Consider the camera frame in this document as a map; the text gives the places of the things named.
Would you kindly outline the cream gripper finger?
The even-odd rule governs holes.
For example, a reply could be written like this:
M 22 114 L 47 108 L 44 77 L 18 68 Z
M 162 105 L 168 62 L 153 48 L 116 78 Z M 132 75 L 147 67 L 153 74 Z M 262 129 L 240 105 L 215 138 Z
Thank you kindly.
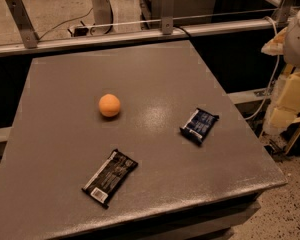
M 285 129 L 298 121 L 300 113 L 300 70 L 291 74 L 279 97 L 275 100 L 274 109 L 270 114 L 269 124 L 277 129 Z
M 261 52 L 270 56 L 282 55 L 287 28 L 282 29 L 261 49 Z

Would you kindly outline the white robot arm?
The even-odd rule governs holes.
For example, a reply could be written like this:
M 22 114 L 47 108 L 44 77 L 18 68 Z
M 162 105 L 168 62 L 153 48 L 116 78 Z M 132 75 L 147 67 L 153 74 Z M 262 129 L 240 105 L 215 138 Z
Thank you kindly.
M 261 52 L 282 55 L 287 65 L 296 68 L 291 75 L 278 78 L 266 112 L 263 130 L 267 134 L 279 134 L 296 123 L 300 113 L 300 10 Z

